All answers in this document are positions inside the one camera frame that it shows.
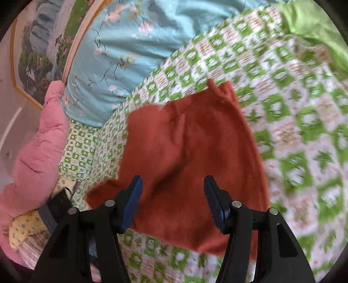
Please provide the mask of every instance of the silver bolt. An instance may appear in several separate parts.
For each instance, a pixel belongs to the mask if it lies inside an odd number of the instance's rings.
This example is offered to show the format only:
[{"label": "silver bolt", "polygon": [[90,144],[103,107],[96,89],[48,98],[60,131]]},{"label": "silver bolt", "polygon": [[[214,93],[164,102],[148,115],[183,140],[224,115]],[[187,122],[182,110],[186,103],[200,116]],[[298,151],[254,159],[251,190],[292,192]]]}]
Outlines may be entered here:
[{"label": "silver bolt", "polygon": [[70,215],[73,215],[73,214],[75,214],[77,212],[77,208],[76,207],[72,207],[72,208],[70,208],[69,210],[68,210],[68,213],[70,214]]},{"label": "silver bolt", "polygon": [[234,201],[232,201],[232,205],[235,208],[240,208],[242,206],[242,203],[239,200],[234,200]]},{"label": "silver bolt", "polygon": [[269,213],[270,213],[270,214],[277,215],[278,212],[279,212],[278,209],[276,209],[276,208],[274,208],[274,207],[271,207],[271,208],[269,209]]},{"label": "silver bolt", "polygon": [[111,207],[115,205],[115,201],[113,199],[109,199],[105,202],[105,206]]}]

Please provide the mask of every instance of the light green cloth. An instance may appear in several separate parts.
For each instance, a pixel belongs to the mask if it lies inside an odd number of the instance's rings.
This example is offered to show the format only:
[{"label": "light green cloth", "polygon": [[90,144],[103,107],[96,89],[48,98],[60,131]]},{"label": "light green cloth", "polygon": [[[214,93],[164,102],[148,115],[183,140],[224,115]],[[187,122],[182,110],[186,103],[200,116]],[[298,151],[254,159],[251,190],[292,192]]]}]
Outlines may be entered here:
[{"label": "light green cloth", "polygon": [[330,49],[333,64],[348,74],[348,47],[325,11],[313,0],[297,0],[278,5],[283,22],[291,33],[307,40],[324,43]]}]

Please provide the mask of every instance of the metal screw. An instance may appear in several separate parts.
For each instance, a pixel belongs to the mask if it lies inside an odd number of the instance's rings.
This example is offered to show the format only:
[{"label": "metal screw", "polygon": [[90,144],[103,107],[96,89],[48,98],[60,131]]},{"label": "metal screw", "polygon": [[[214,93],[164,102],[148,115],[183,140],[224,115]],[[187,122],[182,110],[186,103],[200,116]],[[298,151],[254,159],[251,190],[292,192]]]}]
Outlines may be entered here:
[{"label": "metal screw", "polygon": [[113,199],[109,199],[105,202],[105,206],[111,207],[115,205],[115,201]]},{"label": "metal screw", "polygon": [[76,208],[76,207],[72,207],[71,209],[68,210],[68,213],[69,213],[70,215],[73,215],[73,214],[75,214],[76,212],[77,212],[77,208]]},{"label": "metal screw", "polygon": [[234,201],[232,201],[232,205],[235,208],[240,208],[242,206],[242,203],[239,200],[234,200]]},{"label": "metal screw", "polygon": [[274,208],[274,207],[271,207],[271,208],[269,209],[269,213],[270,213],[270,214],[277,215],[278,212],[279,212],[278,209],[276,209],[276,208]]}]

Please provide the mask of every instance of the yellow cloth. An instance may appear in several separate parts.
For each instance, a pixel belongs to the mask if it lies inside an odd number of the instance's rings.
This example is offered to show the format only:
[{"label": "yellow cloth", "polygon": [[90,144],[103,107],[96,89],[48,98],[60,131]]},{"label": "yellow cloth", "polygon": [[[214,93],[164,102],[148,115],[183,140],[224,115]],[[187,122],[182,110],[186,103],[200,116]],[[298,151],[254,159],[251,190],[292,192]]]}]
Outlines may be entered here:
[{"label": "yellow cloth", "polygon": [[[54,186],[51,197],[53,198],[55,195],[61,192],[64,187],[67,187],[68,190],[65,190],[65,193],[67,197],[71,199],[75,185],[76,180],[69,177],[60,176],[59,180]],[[10,246],[12,249],[17,250],[27,237],[46,230],[47,228],[36,210],[32,210],[17,216],[12,221],[8,231]]]},{"label": "yellow cloth", "polygon": [[8,230],[10,246],[12,249],[17,250],[27,237],[46,230],[47,228],[37,210],[17,216]]}]

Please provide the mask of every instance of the waterfall picture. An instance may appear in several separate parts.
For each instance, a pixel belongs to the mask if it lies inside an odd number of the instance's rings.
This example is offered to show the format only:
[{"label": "waterfall picture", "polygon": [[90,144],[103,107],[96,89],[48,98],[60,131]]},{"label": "waterfall picture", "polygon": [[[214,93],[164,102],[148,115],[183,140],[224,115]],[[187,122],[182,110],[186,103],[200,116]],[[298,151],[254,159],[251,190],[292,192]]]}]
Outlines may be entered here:
[{"label": "waterfall picture", "polygon": [[39,107],[51,81],[62,78],[74,37],[94,0],[34,0],[13,27],[15,87]]}]

